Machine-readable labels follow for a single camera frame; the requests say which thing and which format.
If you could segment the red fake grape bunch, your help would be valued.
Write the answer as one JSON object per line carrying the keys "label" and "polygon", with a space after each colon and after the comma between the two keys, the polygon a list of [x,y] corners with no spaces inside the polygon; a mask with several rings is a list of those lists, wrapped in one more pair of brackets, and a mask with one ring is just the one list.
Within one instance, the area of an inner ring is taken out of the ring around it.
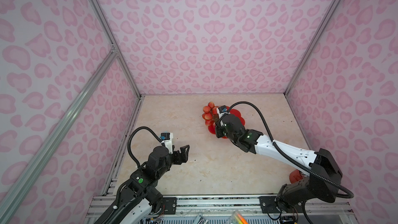
{"label": "red fake grape bunch", "polygon": [[214,104],[214,102],[209,102],[207,105],[203,107],[202,118],[205,121],[205,125],[207,127],[214,126],[219,119],[218,107]]}

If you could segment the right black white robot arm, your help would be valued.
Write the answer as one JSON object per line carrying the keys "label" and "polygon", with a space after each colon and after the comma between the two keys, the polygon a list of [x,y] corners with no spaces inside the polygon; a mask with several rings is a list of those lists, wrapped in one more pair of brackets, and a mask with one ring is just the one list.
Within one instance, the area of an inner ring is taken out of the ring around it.
{"label": "right black white robot arm", "polygon": [[276,159],[305,174],[295,183],[282,185],[275,198],[280,210],[289,210],[311,199],[335,202],[342,172],[330,152],[324,149],[304,150],[271,140],[260,131],[246,129],[237,116],[229,113],[219,114],[215,130],[217,137],[228,138],[243,152]]}

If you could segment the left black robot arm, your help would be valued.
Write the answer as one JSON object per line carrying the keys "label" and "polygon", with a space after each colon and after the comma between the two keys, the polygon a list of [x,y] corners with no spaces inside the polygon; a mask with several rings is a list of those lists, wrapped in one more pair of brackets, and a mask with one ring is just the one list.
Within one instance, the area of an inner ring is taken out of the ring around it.
{"label": "left black robot arm", "polygon": [[161,211],[163,195],[156,189],[160,178],[173,165],[188,161],[190,146],[169,151],[157,146],[148,160],[117,189],[116,198],[96,221],[97,224],[137,224],[149,214]]}

